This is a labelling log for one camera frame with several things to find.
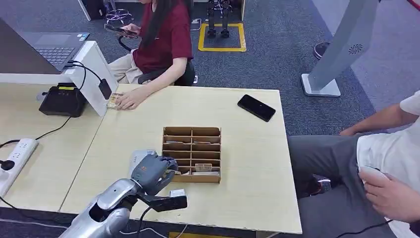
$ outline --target white power strip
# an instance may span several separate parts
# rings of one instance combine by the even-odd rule
[[[17,143],[16,147],[11,154],[9,154],[8,160],[14,162],[14,167],[11,170],[4,171],[0,169],[0,196],[3,197],[9,188],[12,186],[16,177],[19,175],[23,166],[25,166],[26,161],[34,152],[35,148],[38,145],[38,141],[34,139],[21,139]]]

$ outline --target woman's hand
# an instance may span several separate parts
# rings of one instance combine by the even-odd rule
[[[116,100],[118,104],[117,110],[135,109],[148,96],[150,96],[150,93],[145,86],[126,92]]]
[[[133,23],[130,23],[126,26],[121,27],[123,30],[132,31],[135,32],[137,35],[140,35],[140,29],[141,27],[138,25],[134,25]]]

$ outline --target cardboard compartment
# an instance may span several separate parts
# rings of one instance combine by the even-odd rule
[[[196,168],[195,167],[192,167],[191,168],[191,171],[194,173],[194,172],[196,172]],[[212,167],[211,168],[211,172],[220,172],[220,167]]]
[[[176,151],[191,151],[191,145],[184,143],[164,143],[162,149]]]
[[[213,167],[220,167],[220,160],[191,160],[191,166],[195,167],[196,164],[211,164]]]
[[[163,129],[163,135],[183,135],[191,136],[191,127],[165,127]]]
[[[193,140],[190,136],[170,136],[170,135],[164,135],[163,136],[163,143],[178,143],[178,144],[188,144],[192,143]]]
[[[220,152],[193,151],[192,159],[220,160]]]
[[[190,151],[162,151],[162,156],[172,157],[174,159],[191,159]]]
[[[162,155],[173,157],[182,175],[173,182],[219,183],[221,129],[217,127],[164,127]]]
[[[191,145],[192,151],[220,151],[220,144],[193,144]]]
[[[219,136],[193,136],[192,143],[194,144],[220,144],[221,137]]]
[[[191,160],[190,159],[175,159],[176,162],[178,163],[179,167],[183,167],[183,166],[189,166],[191,167]]]
[[[191,167],[180,167],[178,169],[178,171],[181,172],[182,174],[185,174],[185,173],[188,173],[188,172],[189,172],[189,174],[191,174]],[[188,176],[188,175],[175,175],[175,178],[178,177],[178,176]]]
[[[217,127],[193,127],[193,136],[220,136],[220,129]]]

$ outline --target card reader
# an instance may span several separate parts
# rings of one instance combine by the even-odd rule
[[[74,83],[59,83],[51,87],[39,111],[45,115],[78,118],[86,105],[86,98]]]

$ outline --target laptop keyboard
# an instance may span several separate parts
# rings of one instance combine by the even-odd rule
[[[75,49],[74,47],[36,47],[40,53],[51,64],[62,64]]]

